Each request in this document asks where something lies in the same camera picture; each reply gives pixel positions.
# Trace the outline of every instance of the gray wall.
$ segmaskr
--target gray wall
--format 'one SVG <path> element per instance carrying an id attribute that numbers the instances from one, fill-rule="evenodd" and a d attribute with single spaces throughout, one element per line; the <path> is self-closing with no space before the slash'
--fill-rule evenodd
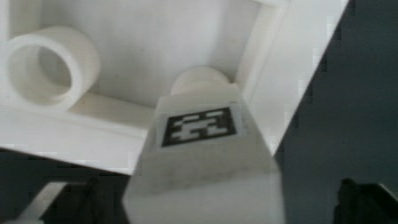
<path id="1" fill-rule="evenodd" d="M 351 3 L 278 152 L 289 224 L 333 223 L 340 181 L 398 189 L 398 1 Z"/>

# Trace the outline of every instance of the white cylinder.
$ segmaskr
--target white cylinder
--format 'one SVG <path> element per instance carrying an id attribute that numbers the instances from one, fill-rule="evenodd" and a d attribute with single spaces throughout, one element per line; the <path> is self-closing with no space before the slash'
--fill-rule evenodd
<path id="1" fill-rule="evenodd" d="M 180 75 L 171 95 L 217 88 L 226 84 L 230 84 L 230 80 L 223 72 L 210 67 L 196 67 Z"/>
<path id="2" fill-rule="evenodd" d="M 43 48 L 65 60 L 72 76 L 70 86 L 58 84 L 43 72 Z M 97 82 L 100 67 L 95 45 L 77 30 L 50 27 L 18 36 L 10 42 L 4 64 L 4 84 L 13 104 L 26 109 L 68 110 Z"/>

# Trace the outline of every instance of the black and white square marker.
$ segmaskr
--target black and white square marker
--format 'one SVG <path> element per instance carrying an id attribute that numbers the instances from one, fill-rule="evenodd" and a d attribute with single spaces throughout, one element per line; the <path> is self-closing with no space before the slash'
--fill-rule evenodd
<path id="1" fill-rule="evenodd" d="M 232 108 L 170 117 L 162 147 L 237 135 Z"/>

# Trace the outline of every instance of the circular hole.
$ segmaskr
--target circular hole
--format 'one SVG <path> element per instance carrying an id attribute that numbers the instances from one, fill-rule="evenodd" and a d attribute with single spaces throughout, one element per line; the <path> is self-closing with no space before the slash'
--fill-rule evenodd
<path id="1" fill-rule="evenodd" d="M 72 86 L 66 62 L 59 57 L 59 54 L 47 48 L 40 49 L 40 65 L 49 80 L 61 86 Z"/>
<path id="2" fill-rule="evenodd" d="M 50 106 L 68 97 L 68 66 L 58 53 L 42 46 L 26 46 L 13 52 L 10 76 L 15 90 L 29 102 Z"/>

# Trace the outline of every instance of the white ring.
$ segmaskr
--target white ring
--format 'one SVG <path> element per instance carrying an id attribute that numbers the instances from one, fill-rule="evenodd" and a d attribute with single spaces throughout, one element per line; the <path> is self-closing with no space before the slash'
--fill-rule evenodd
<path id="1" fill-rule="evenodd" d="M 45 76 L 42 48 L 52 50 L 65 60 L 70 87 L 56 84 Z M 17 101 L 13 103 L 31 109 L 68 110 L 97 82 L 100 67 L 95 45 L 77 30 L 52 27 L 18 36 L 10 42 L 6 56 L 6 84 Z"/>

